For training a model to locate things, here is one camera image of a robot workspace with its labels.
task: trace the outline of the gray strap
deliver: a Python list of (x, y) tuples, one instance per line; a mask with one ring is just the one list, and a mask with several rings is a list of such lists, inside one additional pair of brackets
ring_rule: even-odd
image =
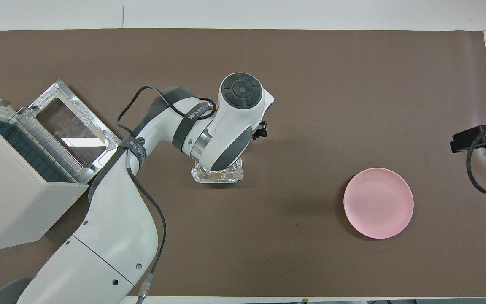
[(198, 118), (204, 115), (205, 112), (212, 110), (209, 102), (201, 102), (197, 104), (194, 108), (192, 108), (181, 120), (179, 123), (177, 130), (175, 130), (174, 138), (172, 139), (172, 146), (179, 149), (183, 152), (183, 142), (189, 135), (192, 127), (198, 120)]
[(147, 158), (147, 151), (143, 147), (143, 144), (134, 137), (125, 137), (118, 145), (119, 147), (131, 150), (131, 152), (138, 158), (138, 163), (143, 166)]

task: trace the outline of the circular button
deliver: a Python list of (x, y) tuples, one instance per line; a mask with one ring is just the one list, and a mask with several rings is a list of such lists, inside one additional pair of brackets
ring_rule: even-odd
[(240, 80), (234, 84), (233, 91), (238, 98), (248, 98), (252, 94), (252, 85), (247, 80)]

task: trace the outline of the wire rack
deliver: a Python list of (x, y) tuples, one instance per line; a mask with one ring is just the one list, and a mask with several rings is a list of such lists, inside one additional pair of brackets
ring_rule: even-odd
[(0, 125), (0, 134), (46, 181), (77, 182), (83, 164), (42, 126), (33, 109), (20, 109)]

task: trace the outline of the transparent container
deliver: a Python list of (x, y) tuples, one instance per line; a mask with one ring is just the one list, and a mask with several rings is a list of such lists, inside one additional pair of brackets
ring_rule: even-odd
[(236, 183), (243, 179), (243, 162), (241, 157), (230, 167), (221, 171), (210, 171), (199, 163), (195, 163), (191, 169), (191, 175), (199, 183), (228, 184)]

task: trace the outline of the white floor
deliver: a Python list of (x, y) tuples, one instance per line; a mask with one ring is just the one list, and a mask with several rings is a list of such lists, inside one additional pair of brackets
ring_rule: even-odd
[[(0, 30), (121, 27), (467, 30), (485, 31), (486, 43), (486, 0), (0, 0)], [(301, 300), (149, 297), (144, 303), (212, 304)], [(122, 303), (134, 302), (128, 299)]]

